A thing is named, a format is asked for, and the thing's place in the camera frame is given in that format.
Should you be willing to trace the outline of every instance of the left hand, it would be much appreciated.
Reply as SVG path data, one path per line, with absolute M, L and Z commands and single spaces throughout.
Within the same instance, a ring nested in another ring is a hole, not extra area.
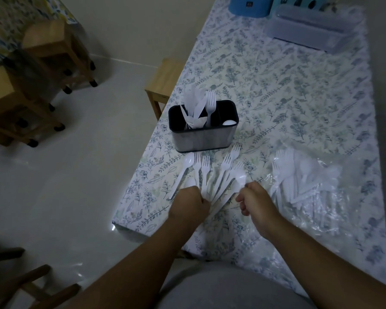
M 181 189 L 169 210 L 169 218 L 195 230 L 209 215 L 210 202 L 202 198 L 198 187 Z

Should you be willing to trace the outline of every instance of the table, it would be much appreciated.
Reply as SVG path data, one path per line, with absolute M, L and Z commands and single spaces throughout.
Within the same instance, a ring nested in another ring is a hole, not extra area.
M 236 104 L 240 122 L 233 142 L 242 144 L 239 158 L 252 180 L 268 173 L 272 137 L 287 136 L 313 149 L 363 158 L 356 249 L 350 261 L 386 284 L 386 225 L 363 8 L 340 10 L 357 26 L 346 50 L 332 56 L 267 38 L 267 19 L 232 15 L 229 1 L 213 5 L 113 223 L 151 235 L 166 220 L 171 202 L 166 196 L 183 159 L 174 148 L 167 112 L 183 103 L 192 86 L 213 90 L 219 99 Z M 202 154 L 210 155 L 215 165 L 225 151 Z M 258 239 L 257 251 L 252 247 L 253 231 L 233 201 L 183 249 L 237 264 L 304 294 L 269 243 Z

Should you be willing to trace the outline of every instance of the person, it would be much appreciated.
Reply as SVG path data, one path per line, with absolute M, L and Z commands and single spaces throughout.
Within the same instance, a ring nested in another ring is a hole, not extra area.
M 257 182 L 241 189 L 236 201 L 242 214 L 251 216 L 261 236 L 275 246 L 318 308 L 386 308 L 386 285 L 288 222 Z M 170 288 L 162 288 L 178 251 L 209 210 L 209 202 L 197 187 L 181 189 L 163 225 L 67 307 L 314 308 L 292 290 L 222 262 L 201 262 L 188 275 L 171 281 Z

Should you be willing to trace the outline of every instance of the forearm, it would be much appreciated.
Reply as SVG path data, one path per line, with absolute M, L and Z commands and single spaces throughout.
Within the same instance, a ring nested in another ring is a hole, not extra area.
M 284 218 L 272 225 L 268 237 L 319 308 L 386 308 L 386 285 Z
M 149 308 L 179 249 L 193 234 L 180 222 L 166 222 L 143 244 L 106 272 L 68 308 Z

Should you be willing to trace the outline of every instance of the hand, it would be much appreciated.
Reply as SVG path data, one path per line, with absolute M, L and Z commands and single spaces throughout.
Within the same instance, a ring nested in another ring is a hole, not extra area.
M 209 215 L 210 203 L 202 198 L 198 187 L 181 189 L 169 210 L 169 219 L 181 221 L 187 227 L 196 230 Z
M 260 235 L 268 239 L 270 227 L 284 219 L 268 192 L 256 181 L 246 184 L 240 190 L 236 201 L 240 202 L 240 209 L 245 216 L 250 215 Z

